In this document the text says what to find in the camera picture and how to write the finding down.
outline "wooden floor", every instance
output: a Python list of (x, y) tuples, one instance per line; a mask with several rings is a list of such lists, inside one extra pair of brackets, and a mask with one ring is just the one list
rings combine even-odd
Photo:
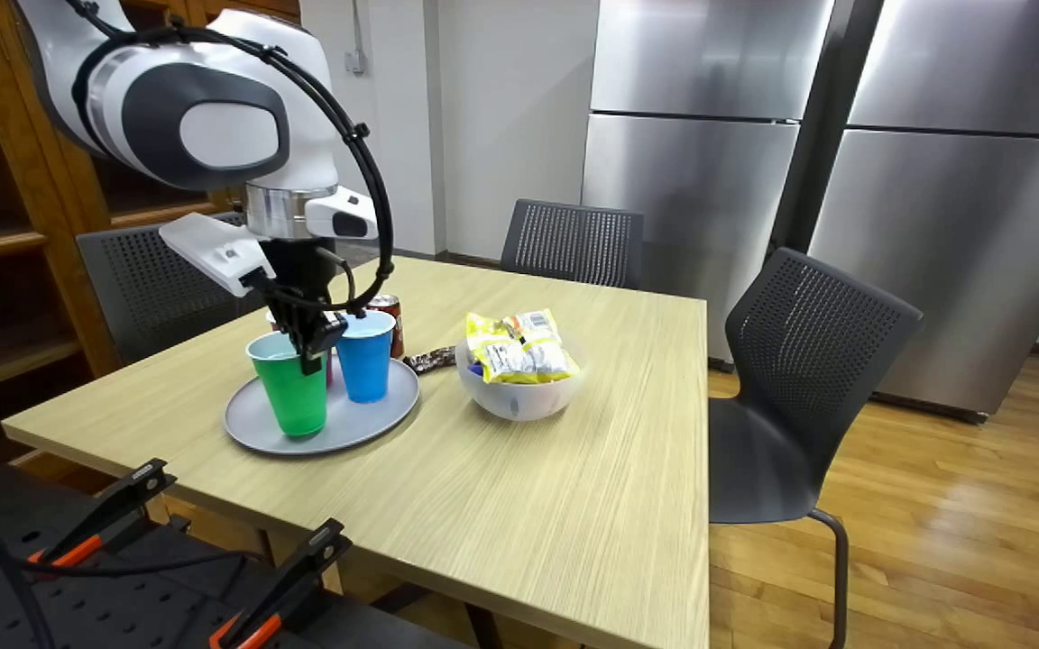
[[(850, 534), (848, 646), (1039, 646), (1039, 359), (987, 427), (866, 408), (846, 439), (824, 510)], [(200, 534), (236, 538), (201, 516)], [(713, 527), (712, 646), (826, 646), (830, 534), (817, 525)], [(345, 564), (345, 592), (395, 581)], [(462, 609), (426, 600), (405, 618), (474, 644)], [(502, 621), (504, 646), (569, 646)]]

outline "blue cup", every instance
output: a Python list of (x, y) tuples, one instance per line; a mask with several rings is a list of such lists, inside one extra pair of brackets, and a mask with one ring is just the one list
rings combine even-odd
[(389, 331), (398, 318), (381, 309), (363, 309), (363, 318), (345, 315), (345, 331), (339, 339), (342, 386), (353, 403), (371, 403), (385, 397), (389, 371)]

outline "black chair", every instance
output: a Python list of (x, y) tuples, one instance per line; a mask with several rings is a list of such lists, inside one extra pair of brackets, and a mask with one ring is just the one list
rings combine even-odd
[(518, 200), (502, 266), (518, 276), (639, 290), (644, 216), (626, 210)]
[(159, 354), (230, 318), (260, 309), (265, 300), (227, 296), (159, 240), (159, 228), (81, 235), (88, 277), (122, 362)]
[(921, 309), (781, 249), (729, 315), (735, 401), (708, 401), (712, 525), (817, 519), (832, 532), (832, 646), (848, 636), (848, 534), (817, 507), (830, 462)]

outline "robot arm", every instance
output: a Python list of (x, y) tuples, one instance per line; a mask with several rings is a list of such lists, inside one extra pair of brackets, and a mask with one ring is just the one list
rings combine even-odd
[[(131, 28), (119, 0), (19, 0), (51, 116), (83, 150), (159, 183), (244, 183), (244, 230), (201, 216), (164, 228), (169, 249), (227, 291), (260, 290), (303, 359), (342, 331), (326, 309), (362, 309), (389, 276), (381, 176), (330, 95), (321, 43), (286, 22), (223, 13), (208, 28)], [(332, 145), (353, 151), (371, 200), (339, 189)], [(375, 281), (332, 303), (330, 240), (380, 235)]]

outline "stainless steel refrigerator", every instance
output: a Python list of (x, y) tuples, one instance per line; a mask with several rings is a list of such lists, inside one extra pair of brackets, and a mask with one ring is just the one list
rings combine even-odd
[(883, 0), (809, 252), (923, 309), (883, 394), (999, 408), (1039, 336), (1039, 0)]
[(583, 204), (646, 216), (644, 281), (705, 296), (708, 350), (760, 271), (830, 0), (604, 0)]

